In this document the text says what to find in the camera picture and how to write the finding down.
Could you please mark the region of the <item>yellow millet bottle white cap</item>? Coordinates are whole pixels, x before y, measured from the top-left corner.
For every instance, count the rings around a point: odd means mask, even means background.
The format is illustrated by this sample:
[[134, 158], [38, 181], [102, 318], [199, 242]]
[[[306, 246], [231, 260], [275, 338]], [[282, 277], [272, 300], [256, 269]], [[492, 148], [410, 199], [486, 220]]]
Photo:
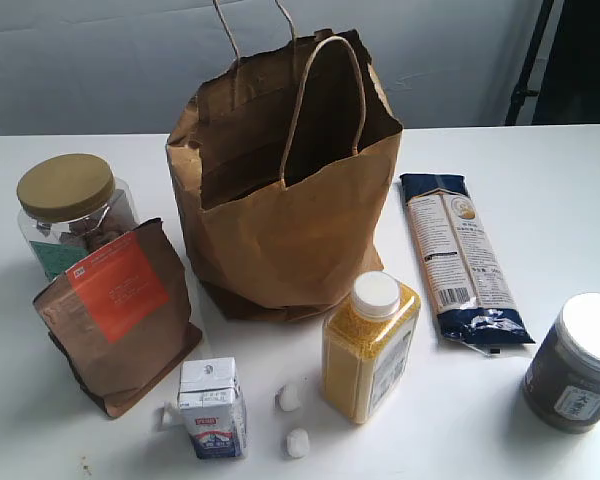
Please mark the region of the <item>yellow millet bottle white cap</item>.
[[322, 392], [352, 422], [368, 421], [399, 383], [420, 308], [410, 287], [383, 271], [369, 271], [325, 320]]

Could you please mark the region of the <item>brown paper shopping bag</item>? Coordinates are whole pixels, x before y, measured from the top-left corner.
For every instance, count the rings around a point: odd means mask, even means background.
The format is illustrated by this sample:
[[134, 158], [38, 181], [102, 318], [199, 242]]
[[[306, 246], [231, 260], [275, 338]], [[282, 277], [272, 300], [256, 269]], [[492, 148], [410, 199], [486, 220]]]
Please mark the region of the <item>brown paper shopping bag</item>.
[[199, 86], [166, 154], [192, 270], [227, 317], [317, 315], [381, 268], [402, 131], [353, 29], [293, 36]]

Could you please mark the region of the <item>upper white wrapped candy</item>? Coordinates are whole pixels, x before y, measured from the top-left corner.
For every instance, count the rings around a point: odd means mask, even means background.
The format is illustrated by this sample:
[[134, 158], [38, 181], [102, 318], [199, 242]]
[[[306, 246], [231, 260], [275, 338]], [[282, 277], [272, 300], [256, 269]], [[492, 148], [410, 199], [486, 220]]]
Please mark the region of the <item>upper white wrapped candy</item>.
[[300, 392], [295, 383], [284, 384], [277, 393], [277, 404], [283, 412], [293, 412], [302, 407]]

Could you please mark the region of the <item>white wrapped candy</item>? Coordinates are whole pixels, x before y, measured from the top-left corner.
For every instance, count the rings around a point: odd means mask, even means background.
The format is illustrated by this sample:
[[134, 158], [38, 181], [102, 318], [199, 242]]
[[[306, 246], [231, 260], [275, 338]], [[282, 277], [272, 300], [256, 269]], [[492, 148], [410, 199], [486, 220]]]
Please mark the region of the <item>white wrapped candy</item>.
[[300, 459], [310, 452], [310, 438], [305, 429], [292, 429], [285, 438], [286, 454], [292, 459]]
[[300, 392], [295, 383], [284, 384], [277, 393], [277, 404], [283, 412], [293, 412], [302, 407]]

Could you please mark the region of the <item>blue noodle packet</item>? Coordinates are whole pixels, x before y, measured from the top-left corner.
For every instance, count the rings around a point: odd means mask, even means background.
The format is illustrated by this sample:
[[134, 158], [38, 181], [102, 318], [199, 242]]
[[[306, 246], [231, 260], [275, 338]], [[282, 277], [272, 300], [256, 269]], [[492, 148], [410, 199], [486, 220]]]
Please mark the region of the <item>blue noodle packet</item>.
[[487, 355], [532, 345], [465, 178], [406, 173], [400, 181], [441, 336]]

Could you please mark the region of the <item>small white milk carton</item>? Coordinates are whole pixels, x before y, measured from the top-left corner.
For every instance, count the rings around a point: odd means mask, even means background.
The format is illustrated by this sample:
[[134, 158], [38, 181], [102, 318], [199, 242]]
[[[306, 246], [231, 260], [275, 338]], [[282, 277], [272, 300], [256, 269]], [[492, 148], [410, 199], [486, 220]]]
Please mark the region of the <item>small white milk carton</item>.
[[184, 362], [176, 401], [164, 404], [160, 425], [184, 427], [202, 460], [244, 457], [246, 405], [235, 359]]

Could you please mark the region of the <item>brown pouch orange label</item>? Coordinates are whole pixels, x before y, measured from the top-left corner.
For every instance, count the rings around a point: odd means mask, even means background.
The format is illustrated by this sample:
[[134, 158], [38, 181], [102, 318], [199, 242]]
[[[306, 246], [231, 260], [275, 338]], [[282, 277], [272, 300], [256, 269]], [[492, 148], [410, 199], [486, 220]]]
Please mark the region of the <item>brown pouch orange label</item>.
[[126, 413], [202, 340], [185, 268], [159, 218], [97, 249], [33, 300], [82, 391]]

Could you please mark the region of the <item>lower white wrapped candy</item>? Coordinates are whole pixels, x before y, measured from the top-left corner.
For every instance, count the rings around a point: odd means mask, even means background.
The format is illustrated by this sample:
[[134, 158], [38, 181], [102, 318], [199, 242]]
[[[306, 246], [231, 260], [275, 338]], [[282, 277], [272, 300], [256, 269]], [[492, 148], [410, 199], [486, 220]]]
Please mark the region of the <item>lower white wrapped candy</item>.
[[292, 429], [285, 438], [286, 454], [292, 459], [300, 459], [310, 452], [310, 438], [305, 429]]

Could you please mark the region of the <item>clear jar gold lid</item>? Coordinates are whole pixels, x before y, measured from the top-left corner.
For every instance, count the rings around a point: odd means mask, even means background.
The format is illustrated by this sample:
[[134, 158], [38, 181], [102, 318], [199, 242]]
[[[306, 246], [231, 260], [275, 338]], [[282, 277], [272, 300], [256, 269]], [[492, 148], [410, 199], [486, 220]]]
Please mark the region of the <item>clear jar gold lid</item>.
[[49, 281], [139, 224], [127, 183], [92, 154], [35, 165], [16, 194], [20, 231]]

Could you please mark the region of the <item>black tripod stand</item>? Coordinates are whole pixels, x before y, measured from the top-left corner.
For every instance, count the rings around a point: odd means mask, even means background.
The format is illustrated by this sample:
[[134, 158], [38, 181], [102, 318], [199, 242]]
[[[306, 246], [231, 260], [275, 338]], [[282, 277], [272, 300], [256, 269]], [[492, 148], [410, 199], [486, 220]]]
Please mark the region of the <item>black tripod stand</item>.
[[505, 126], [517, 125], [519, 121], [523, 125], [533, 122], [563, 6], [563, 1], [540, 3], [524, 61], [509, 98]]

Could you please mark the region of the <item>dark jar white lid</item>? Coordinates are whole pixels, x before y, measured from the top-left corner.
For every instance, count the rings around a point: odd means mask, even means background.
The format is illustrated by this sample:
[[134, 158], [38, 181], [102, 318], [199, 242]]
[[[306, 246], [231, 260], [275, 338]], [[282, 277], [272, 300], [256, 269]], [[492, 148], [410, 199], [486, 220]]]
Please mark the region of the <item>dark jar white lid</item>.
[[522, 382], [524, 399], [545, 423], [580, 434], [600, 421], [600, 293], [564, 303]]

